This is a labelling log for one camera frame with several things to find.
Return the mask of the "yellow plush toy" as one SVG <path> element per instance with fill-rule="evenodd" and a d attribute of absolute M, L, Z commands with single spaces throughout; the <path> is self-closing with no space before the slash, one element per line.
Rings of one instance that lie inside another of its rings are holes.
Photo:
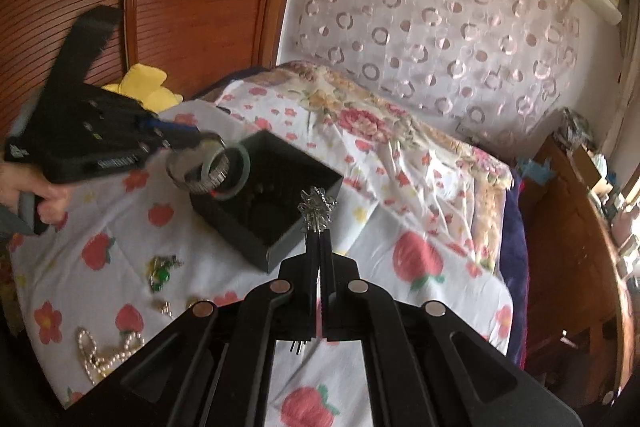
<path fill-rule="evenodd" d="M 134 64 L 119 82 L 102 87 L 103 90 L 133 98 L 145 109 L 162 113 L 183 101 L 183 96 L 164 86 L 168 75 L 163 70 L 144 64 Z"/>

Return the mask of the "pale green jade bangle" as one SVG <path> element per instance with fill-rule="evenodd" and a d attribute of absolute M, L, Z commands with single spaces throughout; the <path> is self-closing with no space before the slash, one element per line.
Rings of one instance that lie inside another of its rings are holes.
<path fill-rule="evenodd" d="M 214 160 L 216 186 L 209 194 L 214 199 L 228 200 L 238 195 L 250 176 L 250 154 L 240 142 L 232 143 Z"/>

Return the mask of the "floral pillow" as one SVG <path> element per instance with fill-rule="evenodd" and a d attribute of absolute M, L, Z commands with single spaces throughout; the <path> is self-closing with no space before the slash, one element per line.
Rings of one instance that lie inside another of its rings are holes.
<path fill-rule="evenodd" d="M 498 271 L 509 167 L 336 70 L 288 62 L 205 95 L 232 117 L 325 160 L 346 185 L 474 263 Z"/>

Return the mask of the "green stone silver brooch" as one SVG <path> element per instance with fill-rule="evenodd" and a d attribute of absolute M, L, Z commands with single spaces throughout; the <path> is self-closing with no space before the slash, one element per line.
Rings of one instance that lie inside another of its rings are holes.
<path fill-rule="evenodd" d="M 170 280 L 171 270 L 181 265 L 183 262 L 176 256 L 154 256 L 146 265 L 146 280 L 151 293 L 161 291 Z"/>

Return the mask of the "cardboard box on cabinet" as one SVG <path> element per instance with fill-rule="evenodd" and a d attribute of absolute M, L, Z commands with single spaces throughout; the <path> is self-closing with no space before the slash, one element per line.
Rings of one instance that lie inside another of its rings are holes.
<path fill-rule="evenodd" d="M 589 190 L 600 182 L 601 173 L 585 147 L 579 145 L 573 150 L 572 161 L 578 176 L 582 178 L 582 182 L 585 183 Z"/>

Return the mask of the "black cardboard box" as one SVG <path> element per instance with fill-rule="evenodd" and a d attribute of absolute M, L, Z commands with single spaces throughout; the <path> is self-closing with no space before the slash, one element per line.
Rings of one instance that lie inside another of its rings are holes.
<path fill-rule="evenodd" d="M 252 265 L 269 273 L 303 239 L 300 193 L 316 186 L 336 197 L 343 176 L 267 130 L 241 141 L 250 176 L 228 200 L 192 195 L 196 213 Z"/>

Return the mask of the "wooden side cabinet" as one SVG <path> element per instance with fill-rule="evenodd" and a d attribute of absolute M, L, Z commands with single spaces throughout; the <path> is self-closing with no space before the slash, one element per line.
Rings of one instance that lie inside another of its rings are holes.
<path fill-rule="evenodd" d="M 608 402 L 637 365 L 636 328 L 608 224 L 570 158 L 547 138 L 535 155 L 554 177 L 525 184 L 525 368 L 574 409 Z"/>

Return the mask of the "sheer circle pattern curtain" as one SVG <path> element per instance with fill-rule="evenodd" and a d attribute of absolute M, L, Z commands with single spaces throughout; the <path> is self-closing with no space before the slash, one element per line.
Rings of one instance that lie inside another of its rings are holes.
<path fill-rule="evenodd" d="M 326 65 L 502 156 L 531 152 L 572 77 L 573 0 L 288 0 L 279 57 Z"/>

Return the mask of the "small flower earring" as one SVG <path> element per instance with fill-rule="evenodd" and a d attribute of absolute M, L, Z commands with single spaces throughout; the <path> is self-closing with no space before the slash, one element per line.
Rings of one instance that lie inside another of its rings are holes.
<path fill-rule="evenodd" d="M 172 314 L 171 305 L 170 303 L 168 303 L 168 301 L 158 300 L 156 303 L 154 303 L 154 308 L 157 309 L 157 311 L 160 312 L 161 314 L 164 314 L 166 315 L 166 317 L 169 317 L 170 319 L 174 317 L 174 314 Z"/>

